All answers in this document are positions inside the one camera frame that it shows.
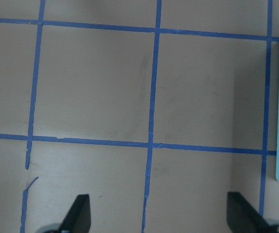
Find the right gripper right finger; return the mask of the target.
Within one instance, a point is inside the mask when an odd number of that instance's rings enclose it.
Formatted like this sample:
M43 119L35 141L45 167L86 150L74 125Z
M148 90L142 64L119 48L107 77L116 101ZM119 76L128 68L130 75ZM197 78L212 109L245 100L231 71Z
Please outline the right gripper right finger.
M239 193L227 193L227 224L232 233L273 233L270 226Z

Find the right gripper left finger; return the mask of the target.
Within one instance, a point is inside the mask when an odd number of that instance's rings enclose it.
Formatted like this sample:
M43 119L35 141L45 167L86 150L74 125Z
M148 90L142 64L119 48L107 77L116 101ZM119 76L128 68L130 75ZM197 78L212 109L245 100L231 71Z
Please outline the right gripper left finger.
M66 217L61 223L58 233L88 233L91 228L90 198L88 194L78 195Z

